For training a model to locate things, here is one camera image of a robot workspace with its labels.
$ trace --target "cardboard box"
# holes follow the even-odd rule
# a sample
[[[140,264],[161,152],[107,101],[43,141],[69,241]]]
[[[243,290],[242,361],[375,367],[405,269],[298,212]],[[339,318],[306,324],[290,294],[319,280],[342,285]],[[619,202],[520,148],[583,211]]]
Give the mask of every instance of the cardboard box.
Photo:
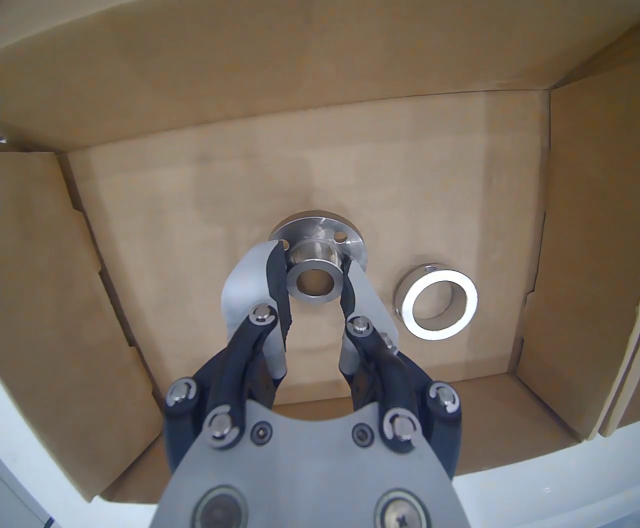
[[[454,383],[459,472],[640,419],[640,5],[615,0],[5,1],[0,379],[85,497],[154,502],[157,402],[225,345],[220,291],[271,227],[361,230],[479,291],[401,349]],[[335,303],[292,300],[276,409],[350,412]]]

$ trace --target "metal ring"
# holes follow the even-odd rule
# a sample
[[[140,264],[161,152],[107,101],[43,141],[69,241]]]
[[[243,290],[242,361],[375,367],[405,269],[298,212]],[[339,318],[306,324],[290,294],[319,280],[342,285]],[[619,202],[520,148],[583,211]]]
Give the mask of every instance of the metal ring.
[[[418,295],[432,284],[451,284],[451,302],[439,315],[416,320],[413,306]],[[407,330],[420,339],[439,341],[462,331],[476,313],[478,292],[469,277],[441,264],[426,264],[405,276],[394,295],[394,308]]]
[[[310,295],[300,290],[298,287],[298,279],[306,271],[318,270],[328,273],[333,282],[331,291],[322,295]],[[342,293],[342,270],[339,266],[329,260],[323,259],[306,259],[302,262],[294,264],[287,274],[287,290],[289,294],[299,301],[311,304],[324,304],[338,298]]]
[[[342,263],[349,258],[367,267],[367,250],[358,230],[346,218],[326,211],[305,211],[280,222],[269,240],[284,240],[289,294],[310,304],[333,301],[342,294]],[[307,271],[326,274],[317,290],[304,284]]]

